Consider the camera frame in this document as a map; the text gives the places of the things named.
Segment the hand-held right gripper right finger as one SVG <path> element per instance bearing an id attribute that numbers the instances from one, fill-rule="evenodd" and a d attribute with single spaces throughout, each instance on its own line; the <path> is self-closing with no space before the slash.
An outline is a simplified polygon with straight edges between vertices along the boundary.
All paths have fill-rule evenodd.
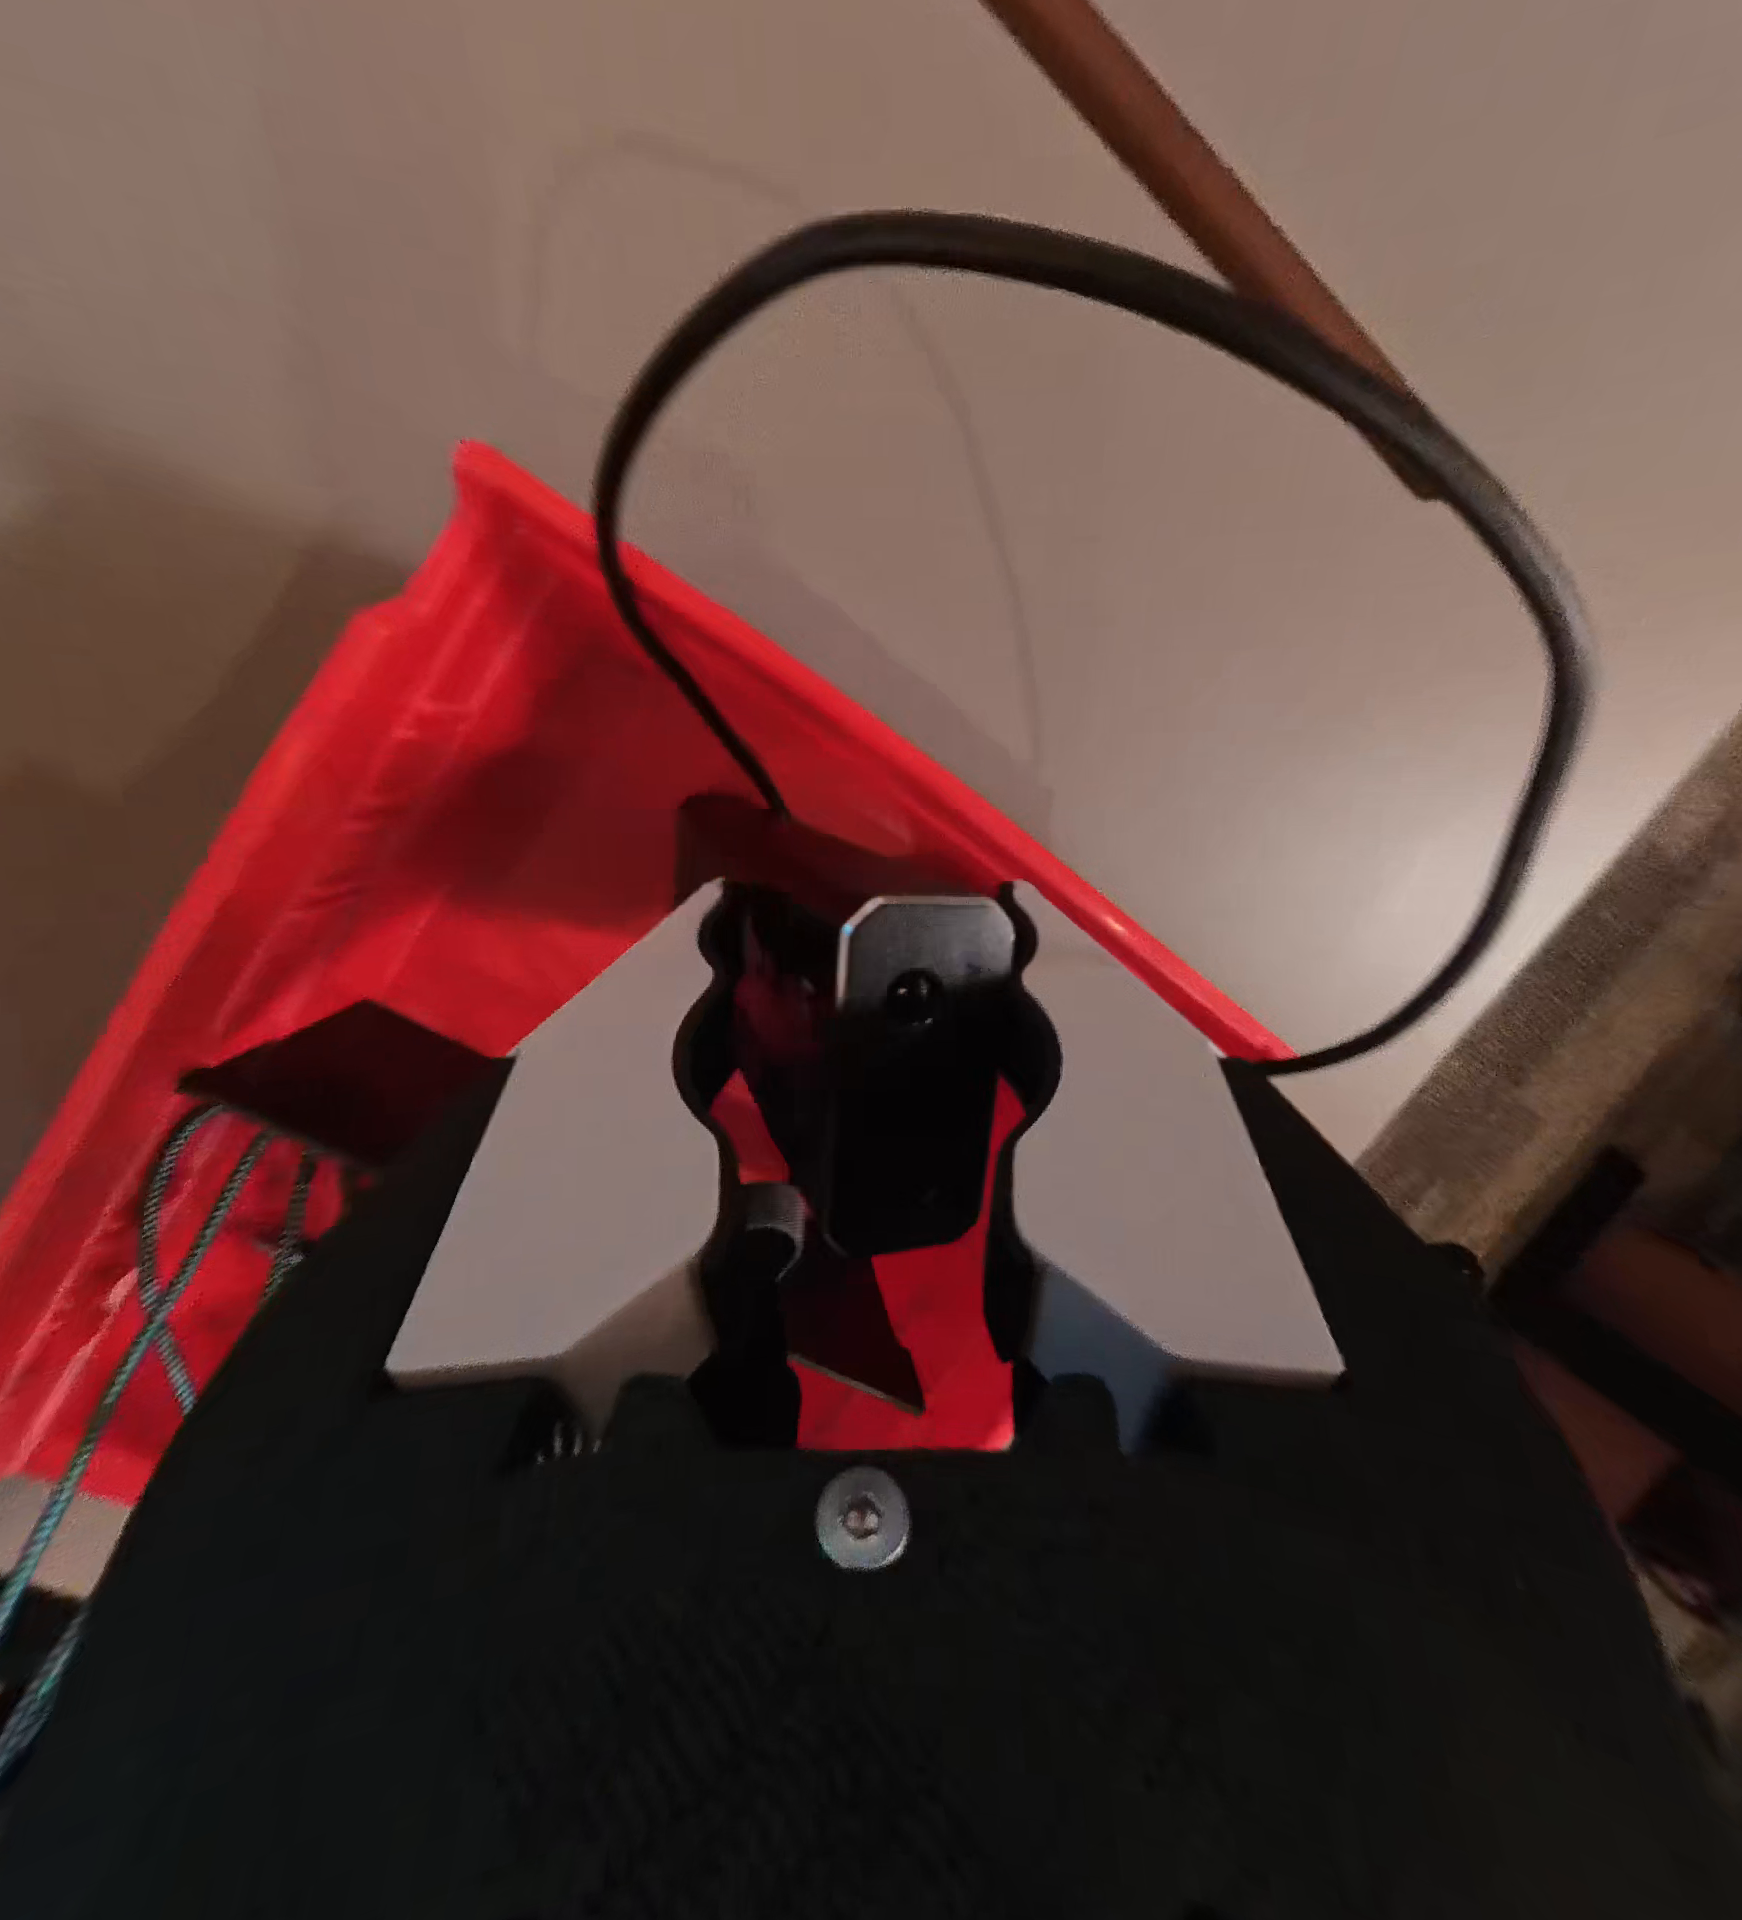
<path id="1" fill-rule="evenodd" d="M 1193 1380 L 1333 1388 L 1345 1372 L 1217 1049 L 1031 883 L 983 1242 L 983 1316 L 1017 1426 L 1063 1380 L 1141 1452 Z"/>

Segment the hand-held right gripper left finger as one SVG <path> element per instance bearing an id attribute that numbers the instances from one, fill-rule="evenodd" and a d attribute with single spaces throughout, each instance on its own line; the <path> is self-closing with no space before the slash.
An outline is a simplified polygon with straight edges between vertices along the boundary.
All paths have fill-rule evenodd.
<path id="1" fill-rule="evenodd" d="M 707 883 L 510 1055 L 385 1368 L 401 1388 L 549 1383 L 593 1436 L 636 1378 L 684 1382 L 739 1449 L 797 1439 L 782 1284 L 797 1191 L 744 1184 Z"/>

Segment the red plastic bin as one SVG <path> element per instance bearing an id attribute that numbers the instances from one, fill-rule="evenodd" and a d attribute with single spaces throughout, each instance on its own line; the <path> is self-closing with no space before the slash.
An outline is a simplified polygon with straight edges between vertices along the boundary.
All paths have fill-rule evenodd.
<path id="1" fill-rule="evenodd" d="M 621 636 L 588 513 L 463 440 L 403 590 L 283 719 L 0 1201 L 0 1483 L 67 1464 L 138 1307 L 134 1190 L 191 1067 L 375 1000 L 520 1042 L 670 907 L 730 789 Z"/>

